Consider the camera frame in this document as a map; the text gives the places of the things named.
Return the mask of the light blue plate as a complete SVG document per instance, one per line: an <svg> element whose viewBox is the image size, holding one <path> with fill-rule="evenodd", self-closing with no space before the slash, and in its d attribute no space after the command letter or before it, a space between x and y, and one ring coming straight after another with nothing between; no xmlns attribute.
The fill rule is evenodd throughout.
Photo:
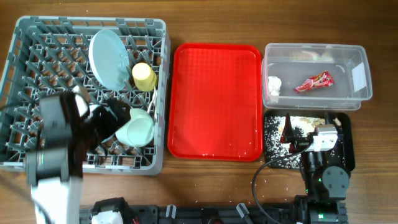
<svg viewBox="0 0 398 224"><path fill-rule="evenodd" d="M130 61L121 38L109 29L97 32L90 41L88 58L98 82L113 91L129 80Z"/></svg>

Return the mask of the yellow plastic cup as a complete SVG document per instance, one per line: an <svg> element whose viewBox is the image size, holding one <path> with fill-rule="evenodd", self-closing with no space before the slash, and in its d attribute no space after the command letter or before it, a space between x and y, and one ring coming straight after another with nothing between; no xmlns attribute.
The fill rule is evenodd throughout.
<svg viewBox="0 0 398 224"><path fill-rule="evenodd" d="M133 66L132 77L135 86L141 91L152 91L157 83L157 75L152 67L144 62Z"/></svg>

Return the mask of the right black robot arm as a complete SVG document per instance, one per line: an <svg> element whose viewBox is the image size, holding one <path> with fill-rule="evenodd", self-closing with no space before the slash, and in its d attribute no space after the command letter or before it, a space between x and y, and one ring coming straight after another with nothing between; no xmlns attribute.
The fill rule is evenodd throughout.
<svg viewBox="0 0 398 224"><path fill-rule="evenodd" d="M300 156L306 194L297 195L290 206L291 223L347 223L348 216L342 201L349 187L350 171L329 158L332 150L343 142L343 132L325 115L325 124L316 126L305 137L293 133L290 115L280 139L289 143L292 156Z"/></svg>

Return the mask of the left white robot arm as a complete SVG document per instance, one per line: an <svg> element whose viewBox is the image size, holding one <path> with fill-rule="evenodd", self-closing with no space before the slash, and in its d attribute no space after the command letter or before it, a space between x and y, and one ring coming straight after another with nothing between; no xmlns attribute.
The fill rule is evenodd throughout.
<svg viewBox="0 0 398 224"><path fill-rule="evenodd" d="M130 106L115 99L90 109L70 91L39 101L44 145L26 154L24 168L37 223L79 223L83 162L130 118Z"/></svg>

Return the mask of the white napkin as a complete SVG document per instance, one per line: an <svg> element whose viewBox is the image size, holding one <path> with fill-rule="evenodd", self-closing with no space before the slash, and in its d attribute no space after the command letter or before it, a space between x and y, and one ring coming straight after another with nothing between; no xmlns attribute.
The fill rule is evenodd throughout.
<svg viewBox="0 0 398 224"><path fill-rule="evenodd" d="M280 78L278 78L276 76L268 77L268 89L269 89L270 95L279 96L281 85L282 85L282 81Z"/></svg>

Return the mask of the light green bowl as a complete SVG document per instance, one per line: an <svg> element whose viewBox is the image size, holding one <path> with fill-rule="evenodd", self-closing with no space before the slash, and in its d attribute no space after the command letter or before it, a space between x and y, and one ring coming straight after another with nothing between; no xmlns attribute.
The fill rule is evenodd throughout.
<svg viewBox="0 0 398 224"><path fill-rule="evenodd" d="M139 108L131 108L129 114L130 120L115 132L116 138L127 146L146 146L154 137L154 120Z"/></svg>

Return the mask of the red snack wrapper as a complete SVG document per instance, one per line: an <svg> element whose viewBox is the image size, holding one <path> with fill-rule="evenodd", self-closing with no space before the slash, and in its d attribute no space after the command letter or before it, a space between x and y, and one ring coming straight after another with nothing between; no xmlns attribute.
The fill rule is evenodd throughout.
<svg viewBox="0 0 398 224"><path fill-rule="evenodd" d="M323 71L318 75L306 79L300 86L294 88L294 92L301 93L316 88L326 88L334 84L335 81L330 73L328 71Z"/></svg>

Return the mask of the white plastic fork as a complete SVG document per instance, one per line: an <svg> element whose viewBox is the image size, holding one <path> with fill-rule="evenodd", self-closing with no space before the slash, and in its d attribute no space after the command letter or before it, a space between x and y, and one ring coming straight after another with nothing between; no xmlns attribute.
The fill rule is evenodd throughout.
<svg viewBox="0 0 398 224"><path fill-rule="evenodd" d="M148 107L147 107L147 113L148 113L148 114L150 113L151 108L152 108L153 106L155 107L156 99L157 99L157 90L156 90L156 87L154 87L154 92L153 92L153 95L152 95L152 99L151 99L151 101L150 101L150 103L149 103L149 105L148 105Z"/></svg>

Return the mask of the small blue food bowl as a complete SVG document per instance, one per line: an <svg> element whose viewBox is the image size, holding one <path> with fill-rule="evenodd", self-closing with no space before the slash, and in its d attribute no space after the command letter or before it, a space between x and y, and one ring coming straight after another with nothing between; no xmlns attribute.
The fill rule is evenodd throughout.
<svg viewBox="0 0 398 224"><path fill-rule="evenodd" d="M90 105L88 121L93 124L96 140L104 143L110 140L117 129L115 128L115 117L109 108L100 105Z"/></svg>

